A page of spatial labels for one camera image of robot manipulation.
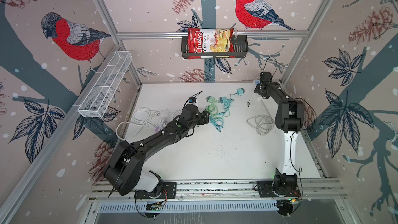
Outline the purple power strip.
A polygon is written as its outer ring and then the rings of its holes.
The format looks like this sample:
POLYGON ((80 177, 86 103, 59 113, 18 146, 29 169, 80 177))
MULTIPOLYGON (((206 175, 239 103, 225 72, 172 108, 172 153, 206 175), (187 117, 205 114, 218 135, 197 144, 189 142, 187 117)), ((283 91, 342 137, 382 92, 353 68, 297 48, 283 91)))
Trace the purple power strip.
POLYGON ((164 126, 162 124, 157 125, 157 127, 155 128, 156 132, 161 131, 164 128, 164 126))

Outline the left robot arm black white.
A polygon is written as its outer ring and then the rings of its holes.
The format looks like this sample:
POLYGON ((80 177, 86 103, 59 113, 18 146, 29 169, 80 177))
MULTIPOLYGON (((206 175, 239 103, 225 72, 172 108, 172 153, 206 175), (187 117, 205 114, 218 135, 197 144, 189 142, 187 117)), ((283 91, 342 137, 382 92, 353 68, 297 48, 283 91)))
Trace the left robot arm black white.
POLYGON ((161 178, 156 173, 150 174, 156 182, 140 183, 145 161, 167 146, 190 137, 189 131, 194 131, 196 126, 208 123, 208 111, 200 112, 198 107, 191 103, 185 105, 181 114, 158 133, 134 143, 120 142, 105 166, 104 178, 122 196, 133 190, 155 191, 158 195, 161 192, 161 178))

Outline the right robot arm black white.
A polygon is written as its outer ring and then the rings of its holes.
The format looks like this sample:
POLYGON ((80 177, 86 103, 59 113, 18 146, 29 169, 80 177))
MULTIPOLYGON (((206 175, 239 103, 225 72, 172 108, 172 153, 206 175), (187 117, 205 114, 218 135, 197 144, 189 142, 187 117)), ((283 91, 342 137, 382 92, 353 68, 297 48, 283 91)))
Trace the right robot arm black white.
POLYGON ((275 101, 278 105, 275 125, 284 133, 284 153, 276 169, 273 191, 278 196, 286 196, 289 192, 298 196, 301 170, 295 166, 295 154, 297 137, 304 124, 304 103, 288 96, 278 82, 272 81, 272 77, 271 72, 261 72, 254 93, 275 101))

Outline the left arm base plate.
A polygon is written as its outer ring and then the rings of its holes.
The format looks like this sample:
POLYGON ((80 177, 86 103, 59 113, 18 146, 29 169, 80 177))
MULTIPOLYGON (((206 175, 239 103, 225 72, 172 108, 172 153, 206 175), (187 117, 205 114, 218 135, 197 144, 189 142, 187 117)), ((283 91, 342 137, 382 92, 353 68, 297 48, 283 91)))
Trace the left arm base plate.
POLYGON ((175 199, 177 190, 176 182, 160 182, 153 191, 137 190, 134 199, 137 200, 166 200, 175 199))

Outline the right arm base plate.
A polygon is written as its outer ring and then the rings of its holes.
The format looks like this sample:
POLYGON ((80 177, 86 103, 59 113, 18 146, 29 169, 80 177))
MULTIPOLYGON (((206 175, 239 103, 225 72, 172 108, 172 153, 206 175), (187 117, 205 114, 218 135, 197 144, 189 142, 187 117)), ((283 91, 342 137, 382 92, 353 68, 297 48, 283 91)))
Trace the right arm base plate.
POLYGON ((270 180, 257 181, 254 190, 260 198, 300 198, 301 192, 297 184, 275 184, 270 180))

